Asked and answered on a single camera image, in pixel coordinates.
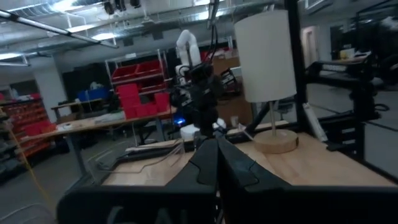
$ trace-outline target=white cylindrical lampshade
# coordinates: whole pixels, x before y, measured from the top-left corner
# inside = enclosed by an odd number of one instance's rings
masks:
[[[287,11],[247,17],[235,24],[235,36],[248,102],[296,94]]]

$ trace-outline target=concrete floor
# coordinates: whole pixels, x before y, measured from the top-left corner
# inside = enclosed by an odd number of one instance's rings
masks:
[[[345,90],[330,88],[320,85],[309,85],[309,102],[313,105],[329,108],[333,111],[344,112],[352,108],[352,103]],[[377,95],[376,103],[385,103],[391,111],[382,112],[382,119],[375,121],[377,124],[398,129],[398,92],[383,92]],[[314,107],[318,117],[333,114],[330,111]],[[287,121],[295,121],[294,113],[285,116]],[[398,135],[396,132],[386,130],[375,125],[366,126],[366,159],[374,165],[398,177]],[[85,159],[109,149],[118,142],[126,141],[119,138],[116,142],[111,138],[102,138],[101,142],[92,148],[82,151]],[[133,138],[127,144],[133,144]],[[57,202],[63,193],[76,181],[80,174],[76,160],[72,153],[53,156],[34,167],[38,181],[48,192],[54,202]],[[0,186],[0,217],[32,203],[45,203],[43,196],[37,190],[29,173],[23,173]]]

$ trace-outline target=wooden lamp base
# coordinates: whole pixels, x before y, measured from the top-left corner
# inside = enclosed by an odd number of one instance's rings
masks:
[[[299,144],[299,138],[293,131],[276,129],[276,136],[272,130],[264,131],[254,137],[254,147],[263,153],[280,154],[293,151]]]

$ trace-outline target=lamp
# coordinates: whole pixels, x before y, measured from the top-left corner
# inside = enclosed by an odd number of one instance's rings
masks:
[[[297,134],[276,130],[273,101],[296,94],[287,11],[262,12],[235,23],[246,100],[269,102],[272,130],[254,137],[257,150],[283,153],[297,147]]]

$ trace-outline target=blue bin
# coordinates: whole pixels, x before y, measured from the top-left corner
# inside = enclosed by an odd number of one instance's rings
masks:
[[[107,99],[109,90],[107,88],[98,88],[95,90],[85,90],[78,93],[78,98],[81,102],[96,100],[96,99]]]

